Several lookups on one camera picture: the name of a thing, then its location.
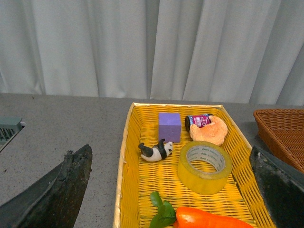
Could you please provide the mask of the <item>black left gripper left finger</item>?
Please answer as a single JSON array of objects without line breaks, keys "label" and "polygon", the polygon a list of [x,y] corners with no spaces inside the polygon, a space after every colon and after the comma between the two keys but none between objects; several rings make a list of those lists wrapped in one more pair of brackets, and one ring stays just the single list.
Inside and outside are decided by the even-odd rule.
[{"label": "black left gripper left finger", "polygon": [[68,151],[64,161],[0,207],[2,228],[72,228],[88,185],[92,149]]}]

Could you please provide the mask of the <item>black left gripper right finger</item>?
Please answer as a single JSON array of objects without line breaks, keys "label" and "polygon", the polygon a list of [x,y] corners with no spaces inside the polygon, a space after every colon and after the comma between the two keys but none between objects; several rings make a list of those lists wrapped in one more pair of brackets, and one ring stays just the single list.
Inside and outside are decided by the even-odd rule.
[{"label": "black left gripper right finger", "polygon": [[304,226],[304,174],[260,147],[249,161],[266,206],[278,228]]}]

